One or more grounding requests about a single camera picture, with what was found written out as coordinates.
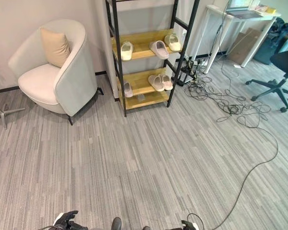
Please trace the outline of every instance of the black office chair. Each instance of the black office chair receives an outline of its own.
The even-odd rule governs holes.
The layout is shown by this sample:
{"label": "black office chair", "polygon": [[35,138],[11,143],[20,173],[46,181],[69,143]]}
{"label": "black office chair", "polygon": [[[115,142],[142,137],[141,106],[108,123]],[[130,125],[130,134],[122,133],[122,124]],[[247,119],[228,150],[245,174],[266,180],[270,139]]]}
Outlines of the black office chair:
{"label": "black office chair", "polygon": [[267,91],[265,91],[265,92],[263,92],[257,96],[253,96],[251,98],[252,101],[256,101],[257,98],[259,98],[263,95],[266,95],[268,93],[276,92],[286,106],[286,107],[282,107],[280,109],[280,111],[286,112],[288,110],[288,99],[285,97],[284,94],[285,93],[288,94],[288,90],[283,89],[282,85],[285,84],[285,82],[288,79],[288,51],[274,54],[270,58],[270,60],[276,67],[278,67],[279,69],[281,69],[282,71],[285,72],[284,79],[280,83],[277,83],[277,81],[275,79],[270,80],[268,82],[252,79],[252,80],[248,80],[245,84],[249,85],[251,82],[255,82],[255,83],[258,83],[260,85],[264,85],[264,86],[270,88],[269,90],[267,90]]}

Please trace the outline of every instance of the white wall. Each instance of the white wall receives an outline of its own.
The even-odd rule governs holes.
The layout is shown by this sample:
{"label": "white wall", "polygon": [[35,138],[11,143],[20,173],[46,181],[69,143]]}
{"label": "white wall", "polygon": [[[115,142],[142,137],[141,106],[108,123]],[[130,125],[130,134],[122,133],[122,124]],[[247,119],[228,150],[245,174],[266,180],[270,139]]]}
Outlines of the white wall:
{"label": "white wall", "polygon": [[95,0],[0,0],[0,89],[17,85],[8,60],[40,25],[59,18],[80,21],[88,33],[95,71],[106,70]]}
{"label": "white wall", "polygon": [[276,8],[282,14],[281,18],[288,23],[288,0],[261,0],[260,3]]}
{"label": "white wall", "polygon": [[[206,5],[213,2],[214,0],[200,1],[187,49],[187,54],[190,56],[195,45],[193,38],[206,11]],[[167,28],[170,22],[172,3],[173,0],[118,3],[121,34]],[[189,21],[193,3],[194,0],[179,1],[177,16],[186,23]],[[262,0],[262,3],[276,7],[288,22],[288,0]],[[40,25],[58,18],[75,19],[84,24],[88,32],[95,71],[107,70],[113,85],[114,96],[117,97],[104,0],[0,0],[0,89],[17,85],[7,66],[8,59],[17,47]],[[214,35],[220,24],[221,16],[211,18],[198,55],[207,54],[210,51]],[[176,25],[175,31],[181,37],[182,28]],[[227,38],[224,40],[222,50],[227,48]],[[170,60],[173,62],[175,58],[176,55],[171,55]],[[125,72],[135,72],[158,68],[161,65],[162,61],[153,57],[124,63],[123,68]]]}

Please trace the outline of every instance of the laptop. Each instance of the laptop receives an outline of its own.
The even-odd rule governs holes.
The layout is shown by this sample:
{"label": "laptop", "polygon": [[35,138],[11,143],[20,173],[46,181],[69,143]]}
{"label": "laptop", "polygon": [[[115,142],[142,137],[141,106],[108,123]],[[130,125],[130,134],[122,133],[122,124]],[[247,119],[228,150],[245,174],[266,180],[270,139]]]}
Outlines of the laptop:
{"label": "laptop", "polygon": [[252,0],[229,0],[226,13],[239,19],[261,18],[256,11],[250,11]]}

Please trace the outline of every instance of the white armchair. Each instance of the white armchair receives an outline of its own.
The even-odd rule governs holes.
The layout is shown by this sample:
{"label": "white armchair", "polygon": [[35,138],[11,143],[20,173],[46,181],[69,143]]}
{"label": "white armchair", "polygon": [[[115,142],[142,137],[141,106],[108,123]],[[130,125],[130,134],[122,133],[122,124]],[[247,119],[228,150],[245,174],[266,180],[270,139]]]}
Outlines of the white armchair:
{"label": "white armchair", "polygon": [[96,93],[97,82],[84,26],[56,20],[42,27],[64,33],[70,55],[61,68],[49,64],[40,29],[29,36],[9,60],[19,88],[36,104],[59,114],[75,115]]}

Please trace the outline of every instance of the black metal ladder shelf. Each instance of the black metal ladder shelf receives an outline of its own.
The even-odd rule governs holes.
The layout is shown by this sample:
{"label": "black metal ladder shelf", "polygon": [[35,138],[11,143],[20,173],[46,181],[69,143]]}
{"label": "black metal ladder shelf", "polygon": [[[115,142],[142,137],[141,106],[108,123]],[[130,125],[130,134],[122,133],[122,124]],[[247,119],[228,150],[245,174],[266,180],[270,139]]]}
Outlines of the black metal ladder shelf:
{"label": "black metal ladder shelf", "polygon": [[[177,13],[177,7],[179,0],[174,0],[173,4],[173,12],[171,17],[171,23],[168,30],[163,31],[156,31],[156,32],[147,32],[147,33],[140,33],[140,34],[132,34],[132,35],[123,35],[120,36],[119,34],[119,23],[118,23],[118,14],[117,14],[117,2],[125,2],[125,1],[133,1],[133,0],[105,0],[106,1],[106,7],[107,7],[107,15],[108,15],[108,23],[109,23],[109,30],[110,35],[112,38],[112,51],[113,51],[113,59],[114,59],[114,67],[117,74],[117,83],[119,88],[119,97],[120,102],[122,104],[123,110],[124,110],[124,116],[127,116],[127,110],[128,109],[134,109],[137,107],[142,107],[150,104],[160,103],[167,101],[167,107],[170,106],[173,93],[178,81],[178,75],[182,66],[183,58],[186,53],[186,49],[188,46],[189,38],[191,35],[192,27],[194,24],[194,19],[196,16],[197,8],[199,5],[200,0],[194,0],[189,24],[186,24],[182,20],[176,17]],[[112,24],[111,19],[111,11],[110,11],[110,5],[113,9],[113,20],[114,20],[114,26]],[[174,23],[177,23],[182,28],[184,28],[187,33],[185,36],[185,40],[182,46],[182,50],[180,51],[180,58],[178,62],[177,68],[174,67],[173,64],[171,64],[167,59],[164,61],[163,68],[160,69],[154,69],[149,71],[144,71],[140,73],[134,73],[134,74],[128,74],[123,75],[122,71],[122,60],[120,55],[120,45],[123,41],[130,41],[133,44],[134,50],[132,53],[132,59],[138,59],[138,58],[147,58],[147,57],[153,57],[155,54],[148,48],[147,41],[145,41],[146,37],[153,37],[155,41],[157,40],[163,40],[163,38],[173,33]],[[168,47],[167,50],[169,53],[173,53]],[[170,69],[175,73],[174,80],[173,80],[173,89],[170,91],[169,96],[166,92],[156,92],[152,86],[149,85],[147,81],[147,77],[151,74],[159,74],[159,73],[165,73],[165,67],[169,66]],[[132,98],[125,98],[125,91],[124,91],[124,79],[128,80],[128,82],[132,86],[132,92],[133,97]],[[145,99],[141,102],[139,102],[135,96],[145,94]]]}

